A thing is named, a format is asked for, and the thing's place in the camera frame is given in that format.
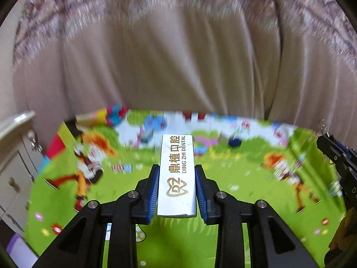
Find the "wall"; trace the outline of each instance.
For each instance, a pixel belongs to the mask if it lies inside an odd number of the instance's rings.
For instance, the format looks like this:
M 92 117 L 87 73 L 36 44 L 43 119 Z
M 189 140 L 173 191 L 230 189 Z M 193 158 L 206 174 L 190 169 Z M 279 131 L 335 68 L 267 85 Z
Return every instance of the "wall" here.
M 0 120 L 16 113 L 12 87 L 15 31 L 26 0 L 18 0 L 0 27 Z

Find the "box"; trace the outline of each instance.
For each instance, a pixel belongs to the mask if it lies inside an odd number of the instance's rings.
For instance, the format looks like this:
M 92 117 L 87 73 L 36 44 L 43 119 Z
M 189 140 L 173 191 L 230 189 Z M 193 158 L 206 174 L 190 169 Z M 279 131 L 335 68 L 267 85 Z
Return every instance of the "box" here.
M 195 162 L 190 135 L 162 136 L 158 216 L 196 216 Z

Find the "white cabinet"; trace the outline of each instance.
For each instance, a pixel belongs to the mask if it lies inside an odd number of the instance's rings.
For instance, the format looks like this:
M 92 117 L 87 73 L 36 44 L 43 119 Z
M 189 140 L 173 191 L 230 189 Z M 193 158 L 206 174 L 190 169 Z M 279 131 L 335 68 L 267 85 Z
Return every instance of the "white cabinet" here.
M 33 140 L 34 116 L 29 112 L 0 122 L 0 217 L 19 234 L 25 230 L 31 187 L 42 161 Z

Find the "screw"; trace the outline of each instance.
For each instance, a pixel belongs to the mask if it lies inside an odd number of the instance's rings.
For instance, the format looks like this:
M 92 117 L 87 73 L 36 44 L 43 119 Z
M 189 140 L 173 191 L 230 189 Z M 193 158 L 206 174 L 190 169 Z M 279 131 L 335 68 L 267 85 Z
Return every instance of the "screw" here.
M 128 192 L 128 197 L 130 198 L 136 198 L 139 195 L 137 191 L 129 191 Z
M 265 200 L 258 200 L 257 205 L 258 205 L 258 207 L 260 207 L 261 209 L 264 209 L 264 208 L 267 207 L 268 204 L 267 204 L 267 202 L 266 202 Z
M 98 202 L 96 202 L 95 200 L 92 200 L 88 203 L 88 207 L 90 209 L 95 209 L 98 206 Z
M 227 197 L 227 194 L 224 192 L 224 191 L 218 191 L 217 193 L 216 193 L 216 196 L 218 197 L 218 198 L 226 198 Z

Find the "play mat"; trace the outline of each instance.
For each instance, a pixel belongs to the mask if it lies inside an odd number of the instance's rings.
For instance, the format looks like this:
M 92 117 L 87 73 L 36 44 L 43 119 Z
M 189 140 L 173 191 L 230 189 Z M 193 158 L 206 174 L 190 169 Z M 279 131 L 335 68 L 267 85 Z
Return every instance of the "play mat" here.
M 345 207 L 334 167 L 317 149 L 314 131 L 255 119 L 123 106 L 78 116 L 74 122 L 60 126 L 32 189 L 25 239 L 36 253 L 41 254 L 89 200 L 105 203 L 135 189 L 151 166 L 160 164 L 163 134 L 189 134 L 195 164 L 202 164 L 207 178 L 239 200 L 269 202 L 324 266 Z M 230 138 L 235 147 L 229 145 Z M 136 231 L 139 267 L 214 267 L 217 226 L 204 225 L 199 214 L 191 219 L 155 217 Z M 246 228 L 243 231 L 250 267 Z

